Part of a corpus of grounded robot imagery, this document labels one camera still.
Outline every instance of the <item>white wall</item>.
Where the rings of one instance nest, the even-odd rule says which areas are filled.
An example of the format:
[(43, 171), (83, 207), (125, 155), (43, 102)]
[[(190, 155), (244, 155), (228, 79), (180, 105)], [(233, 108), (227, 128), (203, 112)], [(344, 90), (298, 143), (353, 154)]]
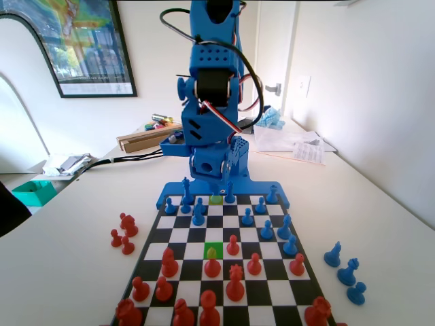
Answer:
[[(129, 134), (153, 113), (180, 117), (176, 73), (188, 74), (192, 44), (163, 26), (162, 10), (189, 9), (189, 1), (119, 1), (122, 26), (139, 97), (60, 98), (46, 62), (31, 34), (20, 23), (0, 20), (0, 72), (16, 87), (50, 153), (104, 156), (116, 137)], [(243, 52), (254, 62), (258, 4), (241, 15)], [(189, 15), (168, 21), (190, 31)], [(245, 99), (251, 101), (252, 86)]]
[[(432, 227), (434, 12), (433, 0), (301, 2), (289, 96), (297, 122)], [(312, 76), (308, 98), (299, 75)]]

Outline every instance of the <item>blue object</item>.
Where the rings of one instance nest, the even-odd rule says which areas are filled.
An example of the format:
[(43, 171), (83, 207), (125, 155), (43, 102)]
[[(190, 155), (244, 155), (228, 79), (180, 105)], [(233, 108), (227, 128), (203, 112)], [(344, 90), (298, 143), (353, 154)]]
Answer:
[(167, 198), (166, 199), (166, 208), (164, 209), (166, 214), (173, 214), (177, 211), (177, 207), (175, 207), (174, 205), (172, 205), (172, 199)]
[(264, 205), (264, 198), (260, 197), (258, 199), (258, 205), (256, 206), (256, 212), (258, 214), (265, 214), (266, 212), (266, 206)]
[(340, 250), (341, 250), (341, 244), (340, 241), (338, 241), (331, 251), (325, 253), (324, 260), (329, 266), (331, 267), (340, 266)]
[(277, 232), (278, 237), (280, 237), (283, 240), (287, 240), (292, 235), (289, 229), (291, 222), (292, 222), (292, 218), (290, 217), (290, 215), (287, 214), (286, 216), (284, 216), (283, 226), (281, 226)]
[(340, 268), (337, 272), (337, 277), (342, 282), (342, 284), (347, 285), (348, 287), (351, 287), (355, 284), (356, 279), (353, 275), (353, 271), (358, 269), (358, 266), (360, 263), (358, 262), (357, 258), (352, 258), (347, 263), (347, 268)]
[(363, 294), (366, 289), (367, 287), (363, 282), (358, 282), (356, 283), (355, 287), (350, 287), (347, 289), (347, 297), (353, 304), (361, 306), (366, 301), (366, 298)]
[(261, 229), (260, 235), (265, 240), (273, 238), (272, 223), (269, 220), (264, 222), (264, 228)]
[(298, 248), (296, 248), (296, 237), (292, 234), (288, 238), (288, 242), (284, 244), (284, 252), (289, 256), (295, 256), (298, 253)]
[(227, 182), (227, 186), (228, 186), (228, 193), (225, 196), (225, 202), (232, 204), (233, 202), (236, 201), (236, 196), (234, 196), (234, 194), (232, 192), (232, 181), (231, 180), (229, 182)]

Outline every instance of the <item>green square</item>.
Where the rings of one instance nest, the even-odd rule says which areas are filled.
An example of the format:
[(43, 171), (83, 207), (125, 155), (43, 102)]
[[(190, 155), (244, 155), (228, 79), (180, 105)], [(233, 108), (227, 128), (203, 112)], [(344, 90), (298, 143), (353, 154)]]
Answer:
[(223, 242), (206, 242), (204, 244), (204, 259), (207, 258), (207, 251), (213, 247), (216, 250), (216, 259), (224, 258), (224, 243)]

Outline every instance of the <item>plastic container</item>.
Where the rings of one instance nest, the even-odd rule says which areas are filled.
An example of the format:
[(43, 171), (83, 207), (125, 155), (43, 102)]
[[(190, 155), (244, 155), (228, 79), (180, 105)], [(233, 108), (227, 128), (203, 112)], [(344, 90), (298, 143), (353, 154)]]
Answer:
[(12, 190), (26, 206), (43, 206), (57, 195), (51, 181), (29, 181)]

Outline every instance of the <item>blue pawn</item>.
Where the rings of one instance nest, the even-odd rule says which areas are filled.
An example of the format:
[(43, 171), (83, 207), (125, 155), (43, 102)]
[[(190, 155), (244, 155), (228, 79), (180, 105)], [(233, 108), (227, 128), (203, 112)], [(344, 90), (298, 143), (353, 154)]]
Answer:
[(347, 289), (347, 297), (352, 301), (352, 303), (361, 306), (366, 301), (363, 294), (366, 289), (367, 287), (363, 282), (358, 282), (355, 287)]
[(277, 186), (271, 185), (271, 192), (266, 196), (266, 202), (268, 204), (277, 204), (278, 203), (278, 197), (277, 197)]
[(256, 206), (256, 212), (258, 214), (265, 214), (266, 212), (266, 206), (264, 205), (264, 198), (260, 197), (258, 199), (258, 205)]
[(341, 250), (341, 244), (340, 241), (338, 241), (331, 251), (325, 253), (324, 260), (329, 266), (331, 267), (340, 266), (340, 250)]
[(173, 214), (173, 213), (176, 212), (177, 207), (175, 207), (174, 205), (172, 205), (172, 199), (167, 198), (167, 199), (166, 199), (166, 204), (167, 204), (167, 206), (166, 206), (166, 208), (164, 209), (164, 211), (165, 211), (166, 214)]
[(356, 279), (353, 275), (353, 271), (358, 269), (358, 266), (360, 263), (358, 262), (357, 258), (352, 258), (347, 263), (347, 268), (340, 268), (337, 272), (337, 277), (342, 282), (342, 284), (347, 285), (348, 287), (351, 287), (355, 284)]
[(266, 240), (273, 238), (272, 223), (269, 220), (264, 222), (264, 228), (261, 229), (260, 235)]
[(230, 180), (228, 183), (228, 193), (225, 196), (225, 202), (232, 204), (233, 202), (236, 201), (236, 197), (234, 196), (234, 194), (232, 193), (232, 181)]
[(295, 256), (298, 253), (298, 248), (296, 248), (296, 237), (292, 234), (288, 238), (288, 242), (284, 244), (284, 252), (289, 256)]
[(278, 237), (280, 237), (283, 240), (287, 240), (292, 235), (289, 229), (291, 222), (292, 222), (292, 218), (290, 217), (290, 215), (287, 214), (286, 216), (284, 216), (283, 226), (281, 226), (278, 229)]
[(242, 217), (242, 224), (251, 226), (254, 222), (254, 218), (251, 216), (251, 209), (245, 209), (245, 216)]

